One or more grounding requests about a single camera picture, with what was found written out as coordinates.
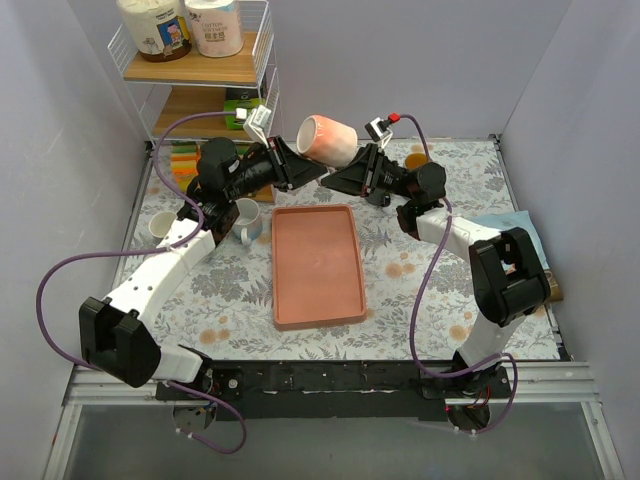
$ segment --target leaf pattern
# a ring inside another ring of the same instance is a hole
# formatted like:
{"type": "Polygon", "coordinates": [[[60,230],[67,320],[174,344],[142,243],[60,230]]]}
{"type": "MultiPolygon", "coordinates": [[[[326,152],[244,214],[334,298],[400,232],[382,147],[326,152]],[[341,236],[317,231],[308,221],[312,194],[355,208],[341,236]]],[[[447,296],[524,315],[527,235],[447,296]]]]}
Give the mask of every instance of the leaf pattern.
{"type": "MultiPolygon", "coordinates": [[[[414,141],[392,141],[386,148],[400,164],[414,141]]],[[[433,159],[447,170],[447,191],[454,212],[466,217],[513,211],[493,143],[434,141],[433,159]]],[[[160,152],[163,173],[171,175],[169,149],[160,152]]],[[[363,199],[333,192],[311,182],[295,192],[278,192],[277,206],[346,204],[354,211],[367,294],[364,322],[331,328],[280,332],[273,326],[271,272],[271,212],[261,204],[266,241],[244,247],[233,235],[193,268],[158,315],[152,335],[158,342],[196,348],[217,359],[408,359],[409,320],[436,247],[419,242],[399,229],[392,199],[388,208],[375,208],[363,199]]],[[[155,173],[146,195],[131,246],[149,248],[155,240],[147,225],[163,210],[177,211],[182,202],[155,173]]],[[[123,278],[142,262],[124,260],[123,278]]],[[[422,358],[449,359],[473,325],[477,307],[469,267],[444,253],[424,294],[416,327],[422,358]]],[[[528,317],[507,349],[520,359],[558,358],[547,315],[528,317]]]]}

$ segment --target mug handle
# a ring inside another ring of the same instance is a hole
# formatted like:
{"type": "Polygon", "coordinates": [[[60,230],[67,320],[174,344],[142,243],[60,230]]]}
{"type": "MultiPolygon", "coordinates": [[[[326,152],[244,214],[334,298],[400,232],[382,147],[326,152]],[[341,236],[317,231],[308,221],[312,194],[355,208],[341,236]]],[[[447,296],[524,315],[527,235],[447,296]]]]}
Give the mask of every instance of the mug handle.
{"type": "Polygon", "coordinates": [[[251,245],[251,239],[249,238],[249,232],[247,231],[246,228],[242,229],[242,232],[240,233],[240,240],[242,240],[242,244],[245,247],[248,247],[249,245],[251,245]]]}

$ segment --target orange tray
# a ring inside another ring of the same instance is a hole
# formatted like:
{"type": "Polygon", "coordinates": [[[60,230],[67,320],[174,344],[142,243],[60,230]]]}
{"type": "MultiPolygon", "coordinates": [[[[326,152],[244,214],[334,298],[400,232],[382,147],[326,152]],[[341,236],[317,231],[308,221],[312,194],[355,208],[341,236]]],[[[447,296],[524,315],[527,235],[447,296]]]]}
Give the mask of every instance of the orange tray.
{"type": "Polygon", "coordinates": [[[348,205],[273,210],[273,317],[279,330],[365,319],[360,245],[348,205]]]}

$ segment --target tray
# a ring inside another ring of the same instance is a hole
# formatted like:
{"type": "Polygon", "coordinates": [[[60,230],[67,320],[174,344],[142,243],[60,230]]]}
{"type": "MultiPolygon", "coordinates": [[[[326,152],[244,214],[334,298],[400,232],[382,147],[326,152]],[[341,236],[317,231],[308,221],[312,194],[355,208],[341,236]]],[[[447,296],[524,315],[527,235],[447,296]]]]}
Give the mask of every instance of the tray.
{"type": "Polygon", "coordinates": [[[357,323],[366,297],[348,205],[273,210],[273,317],[279,330],[357,323]]]}

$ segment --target folded cloth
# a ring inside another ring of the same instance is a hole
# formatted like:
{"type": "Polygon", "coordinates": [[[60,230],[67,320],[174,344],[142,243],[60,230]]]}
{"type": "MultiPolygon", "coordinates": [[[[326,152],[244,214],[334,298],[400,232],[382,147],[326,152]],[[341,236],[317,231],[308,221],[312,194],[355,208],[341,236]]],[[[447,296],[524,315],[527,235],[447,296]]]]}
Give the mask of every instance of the folded cloth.
{"type": "Polygon", "coordinates": [[[542,242],[540,241],[540,237],[538,236],[536,227],[534,227],[533,223],[531,222],[529,212],[527,212],[526,210],[520,212],[503,213],[500,215],[481,215],[479,217],[468,218],[467,220],[477,223],[478,225],[483,225],[485,227],[497,228],[498,230],[509,230],[514,227],[524,228],[531,237],[531,242],[533,242],[533,246],[536,249],[538,258],[540,258],[542,268],[545,270],[549,268],[547,256],[544,254],[544,250],[542,249],[542,242]]]}

